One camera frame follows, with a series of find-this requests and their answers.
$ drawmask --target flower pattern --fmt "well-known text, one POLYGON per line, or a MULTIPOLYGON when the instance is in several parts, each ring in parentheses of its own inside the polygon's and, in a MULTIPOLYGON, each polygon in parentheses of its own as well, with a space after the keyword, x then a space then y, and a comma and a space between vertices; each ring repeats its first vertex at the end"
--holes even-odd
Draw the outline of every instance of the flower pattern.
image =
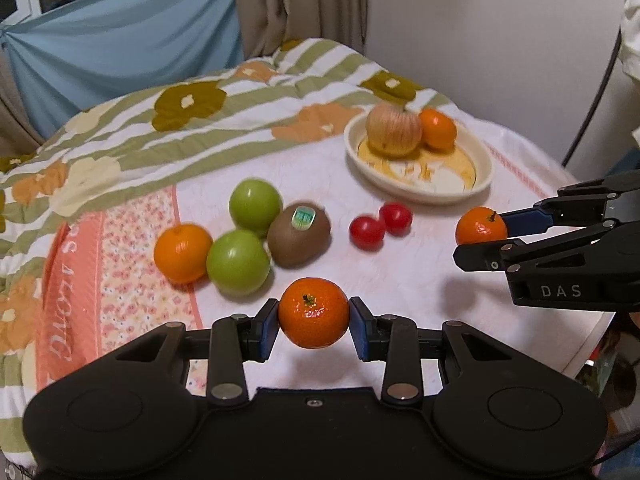
POLYGON ((242 79, 252 79, 254 81, 260 81, 263 83, 269 82, 272 76, 276 75, 276 72, 267 63, 261 61, 248 61, 242 63, 238 69, 234 72, 233 77, 242 79))
POLYGON ((111 101, 94 106, 88 110, 83 110, 79 114, 71 117, 65 124, 66 132, 75 132, 76 134, 85 134, 93 130, 102 115, 111 108, 111 101))
POLYGON ((206 119, 222 108, 226 92, 216 81, 169 86, 156 100, 151 125, 158 132, 178 130, 192 118, 206 119))
POLYGON ((51 195, 49 206, 55 213, 68 218, 80 206, 115 184, 120 173, 120 163, 116 158, 80 158, 71 165, 64 186, 45 193, 51 195))
POLYGON ((293 40, 287 40, 280 46, 280 51, 281 52, 288 52, 289 50, 292 50, 292 49, 296 48, 303 41, 305 41, 305 40, 303 40, 301 38, 295 38, 293 40))
POLYGON ((4 189, 0 189, 0 233, 6 231, 6 221, 4 220, 4 189))
POLYGON ((66 164, 57 160, 41 172, 31 174, 14 184, 12 195, 21 205, 28 206, 39 193, 51 196, 66 180, 66 164))
MULTIPOLYGON (((172 190, 163 189, 105 212, 100 279, 100 340, 110 352, 143 333, 181 321, 198 326, 190 286, 172 286, 153 261, 158 236, 175 225, 172 190)), ((207 362, 191 362, 189 390, 203 394, 207 362)))
POLYGON ((346 107, 340 103, 305 106, 297 114, 295 123, 274 126, 271 135, 275 139, 294 142, 316 142, 341 135, 347 123, 361 112, 361 108, 346 107))
POLYGON ((7 173, 13 168, 17 168, 21 164, 31 160, 35 155, 35 153, 29 153, 27 155, 2 156, 0 157, 0 172, 7 173))
POLYGON ((380 70, 366 81, 360 83, 361 88, 371 90, 373 95, 390 103, 405 106, 415 99, 415 93, 424 87, 417 85, 402 76, 387 70, 380 70))
POLYGON ((25 274, 0 296, 0 353, 22 350, 33 340, 36 312, 40 300, 35 298, 36 278, 25 274))

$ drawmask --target metal screw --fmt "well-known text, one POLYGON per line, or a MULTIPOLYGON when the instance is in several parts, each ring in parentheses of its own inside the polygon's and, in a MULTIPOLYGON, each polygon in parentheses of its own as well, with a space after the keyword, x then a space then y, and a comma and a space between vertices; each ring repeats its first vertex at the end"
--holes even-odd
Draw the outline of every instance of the metal screw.
POLYGON ((392 384, 386 389, 390 397, 398 400, 413 399, 419 392, 418 388, 409 383, 392 384))
POLYGON ((242 386, 234 383, 217 384, 211 389, 211 395, 220 400, 235 399, 242 395, 242 386))

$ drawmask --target curtain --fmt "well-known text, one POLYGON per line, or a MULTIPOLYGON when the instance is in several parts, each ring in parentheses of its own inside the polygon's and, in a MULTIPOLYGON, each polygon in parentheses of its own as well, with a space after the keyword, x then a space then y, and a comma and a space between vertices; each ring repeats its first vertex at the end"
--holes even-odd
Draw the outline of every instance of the curtain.
POLYGON ((245 57, 284 41, 328 38, 363 51, 367 0, 236 0, 245 57))
POLYGON ((4 31, 33 126, 242 61, 235 0, 78 0, 4 31))
POLYGON ((8 59, 0 48, 0 156, 31 153, 43 143, 29 122, 8 59))

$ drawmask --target kiwi sticker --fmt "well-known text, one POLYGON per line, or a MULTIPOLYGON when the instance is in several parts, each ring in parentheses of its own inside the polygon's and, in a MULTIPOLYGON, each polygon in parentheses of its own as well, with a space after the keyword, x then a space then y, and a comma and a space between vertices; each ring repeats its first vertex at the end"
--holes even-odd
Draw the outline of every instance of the kiwi sticker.
POLYGON ((306 231, 316 218, 316 211, 310 207, 299 205, 291 217, 291 225, 298 231, 306 231))

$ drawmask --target pink floral fabric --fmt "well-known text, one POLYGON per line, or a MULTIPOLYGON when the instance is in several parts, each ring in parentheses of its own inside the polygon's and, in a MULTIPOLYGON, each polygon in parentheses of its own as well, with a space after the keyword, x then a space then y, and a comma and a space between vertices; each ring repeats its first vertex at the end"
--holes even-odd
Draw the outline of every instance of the pink floral fabric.
MULTIPOLYGON (((98 289, 103 354, 168 321, 181 321, 187 330, 202 328, 193 287, 169 283, 153 260, 159 235, 179 221, 173 187, 105 212, 98 289)), ((206 365, 191 362, 191 393, 204 393, 206 365)))

